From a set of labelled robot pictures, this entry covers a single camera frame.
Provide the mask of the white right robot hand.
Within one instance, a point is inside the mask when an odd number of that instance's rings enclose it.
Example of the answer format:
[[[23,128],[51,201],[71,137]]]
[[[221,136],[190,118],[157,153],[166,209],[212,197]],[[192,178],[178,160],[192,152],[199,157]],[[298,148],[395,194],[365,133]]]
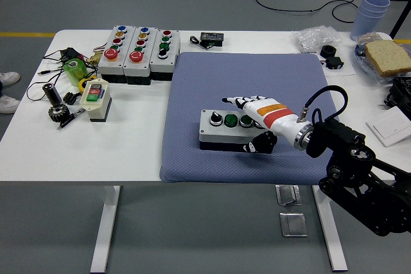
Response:
[[[229,97],[223,102],[231,103],[242,109],[246,115],[270,133],[262,133],[243,146],[248,153],[268,153],[277,142],[277,136],[283,136],[291,146],[300,130],[306,125],[298,123],[298,116],[287,106],[273,98],[263,96]]]

